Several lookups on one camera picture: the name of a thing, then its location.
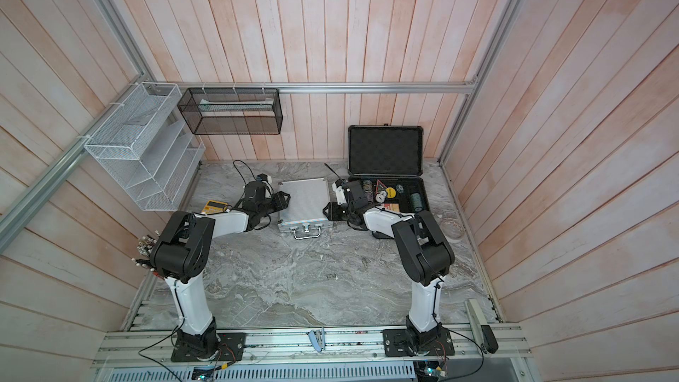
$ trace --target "black mounting plate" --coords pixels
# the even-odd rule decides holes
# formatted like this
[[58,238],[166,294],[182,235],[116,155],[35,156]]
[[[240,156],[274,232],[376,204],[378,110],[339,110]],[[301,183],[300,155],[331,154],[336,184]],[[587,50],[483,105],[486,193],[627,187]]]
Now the black mounting plate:
[[[241,332],[218,332],[217,335],[219,336],[218,346],[221,351],[221,357],[219,355],[220,353],[218,352],[216,357],[211,361],[241,361],[243,359],[243,349],[245,348],[246,334]],[[236,355],[235,357],[232,357],[231,351],[229,351],[230,349],[233,351],[233,354]],[[172,352],[170,361],[181,363],[186,361],[199,361],[199,359],[197,359],[194,355],[188,354],[186,347],[182,348],[181,345],[177,345]]]
[[[406,332],[407,329],[384,329],[382,331],[384,354],[387,357],[415,356],[408,347],[410,336]],[[448,357],[455,355],[455,349],[453,348],[450,331],[444,327],[441,327],[441,332],[434,341],[431,341],[427,345],[421,346],[420,349],[422,351],[427,351],[429,349],[429,352],[423,355],[437,355],[440,357],[443,357],[444,355]]]

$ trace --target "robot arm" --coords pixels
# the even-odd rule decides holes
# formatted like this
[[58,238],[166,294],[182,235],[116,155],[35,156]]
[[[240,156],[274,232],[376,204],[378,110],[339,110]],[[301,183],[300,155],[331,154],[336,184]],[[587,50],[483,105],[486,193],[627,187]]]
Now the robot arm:
[[208,309],[202,279],[212,239],[258,230],[262,217],[288,206],[290,195],[273,193],[270,183],[263,181],[267,179],[260,174],[248,183],[243,198],[228,212],[210,216],[174,212],[152,249],[140,249],[149,259],[137,260],[137,264],[157,271],[173,294],[181,319],[176,344],[185,357],[212,360],[219,351],[216,321]]
[[337,197],[334,220],[347,220],[354,227],[395,240],[405,273],[413,281],[401,349],[409,355],[430,351],[438,338],[447,335],[439,317],[440,284],[442,276],[448,274],[455,262],[455,254],[441,227],[429,211],[396,213],[370,203],[359,182],[345,182],[340,178],[333,189]]

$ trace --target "wooden wall panel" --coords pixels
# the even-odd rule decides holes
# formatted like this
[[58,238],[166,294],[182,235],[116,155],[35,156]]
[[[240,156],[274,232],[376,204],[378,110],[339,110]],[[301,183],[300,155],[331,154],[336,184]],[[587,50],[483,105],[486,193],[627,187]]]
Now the wooden wall panel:
[[[175,82],[465,81],[506,1],[114,0],[154,75]],[[425,156],[437,157],[462,104],[441,94],[282,102],[280,135],[206,136],[210,157],[341,158],[349,125],[384,123],[423,126]]]
[[[137,69],[94,0],[0,0],[0,74],[3,214]],[[82,379],[145,276],[137,238],[164,218],[92,159],[77,168],[0,257],[4,377]]]
[[547,1],[520,11],[449,181],[546,381],[671,381],[679,0]]

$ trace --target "silver aluminum briefcase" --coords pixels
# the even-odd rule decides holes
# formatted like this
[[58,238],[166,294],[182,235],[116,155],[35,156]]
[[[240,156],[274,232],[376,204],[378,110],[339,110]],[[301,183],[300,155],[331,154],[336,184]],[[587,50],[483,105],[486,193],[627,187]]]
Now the silver aluminum briefcase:
[[279,216],[278,229],[282,233],[292,232],[295,239],[308,239],[319,237],[324,228],[333,226],[333,222],[323,214],[323,208],[330,202],[326,180],[282,182],[279,191],[290,194],[290,204]]

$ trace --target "black wire mesh basket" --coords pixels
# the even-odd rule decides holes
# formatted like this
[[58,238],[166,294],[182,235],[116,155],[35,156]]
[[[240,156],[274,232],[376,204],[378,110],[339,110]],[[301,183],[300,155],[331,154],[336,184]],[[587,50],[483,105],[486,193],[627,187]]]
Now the black wire mesh basket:
[[191,87],[179,111],[193,134],[280,134],[278,89]]

